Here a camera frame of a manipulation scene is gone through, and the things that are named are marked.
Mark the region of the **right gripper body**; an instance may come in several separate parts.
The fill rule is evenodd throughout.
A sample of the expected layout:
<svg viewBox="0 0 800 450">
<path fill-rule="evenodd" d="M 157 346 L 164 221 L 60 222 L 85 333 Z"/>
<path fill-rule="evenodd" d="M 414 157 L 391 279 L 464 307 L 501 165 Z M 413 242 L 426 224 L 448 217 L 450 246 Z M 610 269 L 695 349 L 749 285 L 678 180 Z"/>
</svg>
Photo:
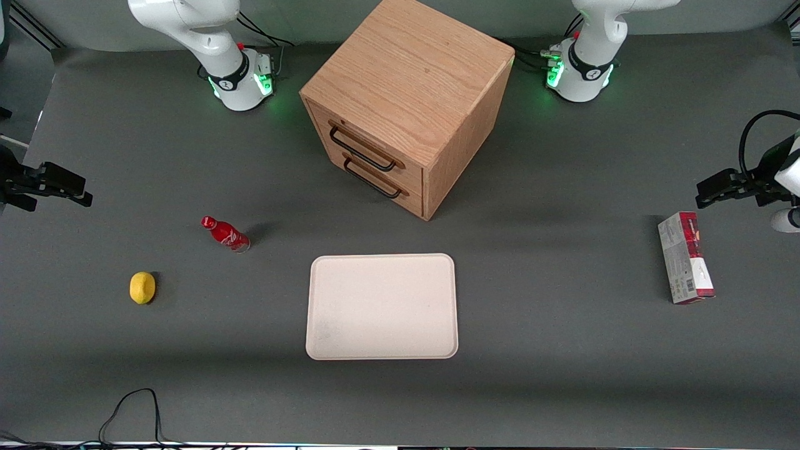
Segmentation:
<svg viewBox="0 0 800 450">
<path fill-rule="evenodd" d="M 37 191 L 40 185 L 38 177 L 42 165 L 37 168 L 25 166 L 18 162 L 8 147 L 1 146 L 1 203 L 3 207 L 11 206 L 32 213 L 36 210 L 37 200 L 28 196 Z"/>
</svg>

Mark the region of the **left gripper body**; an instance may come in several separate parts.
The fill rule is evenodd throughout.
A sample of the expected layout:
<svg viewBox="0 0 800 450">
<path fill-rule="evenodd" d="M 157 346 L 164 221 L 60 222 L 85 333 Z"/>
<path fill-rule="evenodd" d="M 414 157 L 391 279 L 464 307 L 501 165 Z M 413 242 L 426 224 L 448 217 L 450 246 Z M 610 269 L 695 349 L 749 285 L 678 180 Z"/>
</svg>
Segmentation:
<svg viewBox="0 0 800 450">
<path fill-rule="evenodd" d="M 771 146 L 751 171 L 757 186 L 758 207 L 775 202 L 798 205 L 798 135 Z"/>
</svg>

